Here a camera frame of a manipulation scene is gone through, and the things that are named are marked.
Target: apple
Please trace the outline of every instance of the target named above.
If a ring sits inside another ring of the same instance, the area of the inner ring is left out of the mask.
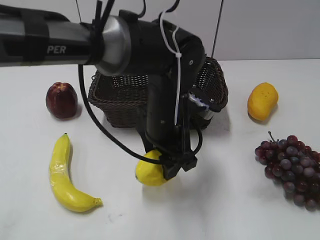
[[[78,109],[77,93],[69,83],[56,82],[46,93],[45,104],[56,118],[72,118]]]

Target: wicker basket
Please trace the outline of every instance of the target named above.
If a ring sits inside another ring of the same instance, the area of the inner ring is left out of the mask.
[[[218,62],[207,57],[197,75],[194,88],[202,90],[223,109],[228,102],[228,88]],[[134,128],[137,107],[148,101],[148,76],[104,76],[96,72],[92,77],[88,100],[100,108],[115,128]],[[211,119],[191,116],[203,129]]]

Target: lemon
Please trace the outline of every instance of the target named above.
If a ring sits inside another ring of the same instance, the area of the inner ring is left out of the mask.
[[[248,113],[256,120],[266,120],[277,105],[279,95],[270,83],[264,82],[256,86],[248,99]]]
[[[158,150],[151,150],[144,156],[149,159],[159,160],[161,153]],[[147,186],[160,186],[167,182],[164,178],[162,165],[142,160],[136,165],[135,177],[140,183]]]

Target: white tabletop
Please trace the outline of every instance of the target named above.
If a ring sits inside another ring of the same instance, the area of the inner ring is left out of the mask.
[[[107,139],[86,110],[70,121],[49,114],[45,96],[54,82],[69,82],[82,105],[77,66],[0,69],[0,239],[1,240],[284,240],[319,236],[320,212],[284,198],[255,161],[261,141],[296,135],[320,151],[320,60],[221,61],[229,101],[203,131],[197,167],[160,187],[135,179],[138,162]],[[90,85],[93,67],[85,68]],[[279,93],[266,124],[253,122],[247,99],[259,83]],[[133,129],[112,128],[143,154]],[[81,214],[63,208],[49,184],[56,140],[68,133],[73,145],[71,175],[81,191],[104,206]],[[192,135],[192,145],[198,142]]]

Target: grape stem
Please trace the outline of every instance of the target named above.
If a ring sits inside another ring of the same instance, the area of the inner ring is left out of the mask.
[[[275,139],[274,139],[274,137],[272,136],[272,134],[271,134],[270,131],[268,131],[268,134],[270,135],[270,138],[272,139],[272,141],[275,143],[276,141],[275,141]]]

